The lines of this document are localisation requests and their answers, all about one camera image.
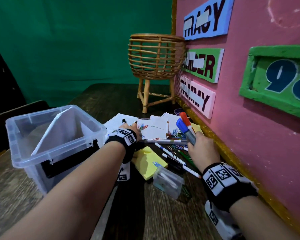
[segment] yellow sticky note pad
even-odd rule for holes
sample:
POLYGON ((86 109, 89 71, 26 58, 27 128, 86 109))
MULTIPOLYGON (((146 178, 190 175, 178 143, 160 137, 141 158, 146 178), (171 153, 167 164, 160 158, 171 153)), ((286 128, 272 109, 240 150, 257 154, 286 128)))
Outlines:
POLYGON ((168 164, 148 146, 134 153, 132 163, 145 180, 153 176, 158 168, 156 165, 160 164, 165 168, 168 166, 168 164))
POLYGON ((200 125, 191 123, 191 126, 192 126, 192 128, 194 129, 195 132, 198 132, 198 131, 202 132, 202 130, 200 128, 200 125))

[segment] wooden table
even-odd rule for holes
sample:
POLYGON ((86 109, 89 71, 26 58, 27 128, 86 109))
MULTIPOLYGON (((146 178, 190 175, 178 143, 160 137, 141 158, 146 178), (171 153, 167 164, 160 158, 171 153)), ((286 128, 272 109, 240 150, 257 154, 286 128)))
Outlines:
MULTIPOLYGON (((154 93, 167 94, 169 86, 152 85, 154 93)), ((137 99, 137 84, 94 84, 69 104, 76 104, 101 123, 117 113, 147 118, 172 113, 179 105, 158 104, 142 113, 137 99)), ((149 102, 157 97, 149 97, 149 102)), ((9 153, 0 158, 0 235, 22 218, 41 199, 34 182, 24 170, 14 169, 9 153)), ((103 239, 221 239, 204 210, 206 194, 199 179, 189 173, 183 175, 192 198, 185 196, 177 201, 145 182, 131 167, 131 178, 120 182, 103 239)))

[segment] blue marker cap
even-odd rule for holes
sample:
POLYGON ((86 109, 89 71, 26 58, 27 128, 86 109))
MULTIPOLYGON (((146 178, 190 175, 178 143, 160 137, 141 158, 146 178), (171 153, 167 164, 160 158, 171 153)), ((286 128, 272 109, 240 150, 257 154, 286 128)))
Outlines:
POLYGON ((186 133, 189 131, 189 128, 185 125, 182 119, 177 120, 176 126, 181 130, 182 133, 186 133))

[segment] clear plastic bin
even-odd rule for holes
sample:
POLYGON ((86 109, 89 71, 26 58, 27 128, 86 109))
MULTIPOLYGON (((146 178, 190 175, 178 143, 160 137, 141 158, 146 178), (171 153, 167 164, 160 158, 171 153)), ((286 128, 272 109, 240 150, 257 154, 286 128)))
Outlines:
MULTIPOLYGON (((58 131, 62 132, 63 124, 58 124, 58 131)), ((76 105, 67 105, 59 108, 48 109, 40 112, 15 116, 6 120, 9 145, 11 150, 12 165, 15 168, 23 168, 29 178, 37 184, 39 190, 45 195, 65 176, 72 172, 76 165, 52 178, 47 178, 41 163, 50 161, 50 164, 63 160, 75 153, 93 146, 97 139, 97 145, 104 144, 106 127, 84 112, 76 105), (59 113, 70 109, 71 114, 66 114, 72 121, 72 133, 67 135, 62 142, 46 143, 44 151, 37 151, 37 145, 46 133, 46 130, 59 113)))
POLYGON ((164 167, 158 167, 153 175, 153 185, 175 200, 179 197, 183 184, 185 180, 182 177, 164 167))

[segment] pink wall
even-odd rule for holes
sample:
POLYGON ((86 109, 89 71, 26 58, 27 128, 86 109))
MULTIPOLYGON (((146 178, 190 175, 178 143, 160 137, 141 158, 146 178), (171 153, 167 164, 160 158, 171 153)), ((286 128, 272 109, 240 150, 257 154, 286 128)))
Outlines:
MULTIPOLYGON (((176 34, 183 18, 208 0, 178 0, 176 34)), ((300 221, 300 118, 239 96, 249 48, 300 44, 300 0, 234 0, 228 35, 188 41, 188 48, 225 48, 211 119, 199 117, 251 173, 300 221)))

